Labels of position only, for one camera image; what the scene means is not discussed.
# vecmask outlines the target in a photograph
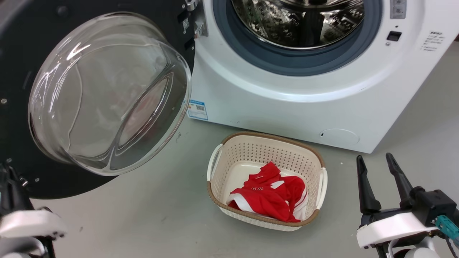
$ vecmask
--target red and white clothing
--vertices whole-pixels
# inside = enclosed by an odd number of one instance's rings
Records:
[[[284,222],[300,222],[306,219],[308,198],[308,190],[300,177],[281,177],[280,170],[270,162],[258,174],[249,175],[242,188],[232,191],[227,204]]]

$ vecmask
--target floor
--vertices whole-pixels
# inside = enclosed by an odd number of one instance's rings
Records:
[[[369,179],[383,208],[399,197],[385,162],[391,152],[412,185],[442,189],[459,201],[459,43],[454,43],[373,154]],[[69,234],[55,242],[57,257],[357,257],[360,224],[357,152],[311,144],[326,162],[327,196],[319,216],[295,232],[277,232],[224,215],[209,199],[205,172],[210,154],[239,131],[185,119],[174,139],[145,166],[91,192],[35,200],[62,216]],[[436,241],[441,257],[451,254]]]

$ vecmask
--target front-loading washer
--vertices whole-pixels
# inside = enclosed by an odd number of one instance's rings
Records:
[[[0,0],[1,165],[31,197],[78,195],[143,165],[185,114],[372,152],[455,38],[458,7]]]
[[[457,36],[459,2],[343,2],[204,0],[188,116],[371,153]]]

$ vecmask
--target beige plastic basket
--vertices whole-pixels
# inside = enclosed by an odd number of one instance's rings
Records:
[[[297,175],[306,182],[309,201],[306,220],[282,222],[257,216],[226,205],[236,188],[243,186],[248,175],[272,161],[283,175]],[[309,224],[319,214],[327,190],[327,171],[320,154],[311,147],[286,138],[253,132],[228,136],[215,148],[207,168],[207,191],[212,201],[235,219],[264,228],[294,231]]]

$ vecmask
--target white handle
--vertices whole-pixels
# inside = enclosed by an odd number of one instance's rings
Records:
[[[316,206],[318,210],[322,208],[322,204],[324,203],[325,193],[327,192],[327,185],[328,185],[327,170],[325,168],[322,168],[322,174],[320,174],[320,181],[319,181],[319,191],[317,192],[317,201],[316,201]]]
[[[222,154],[223,144],[218,145],[215,150],[213,150],[212,155],[210,156],[209,160],[209,165],[207,166],[207,181],[210,181],[213,177],[213,173],[215,173],[215,164],[218,163],[218,160],[220,159],[220,155]]]

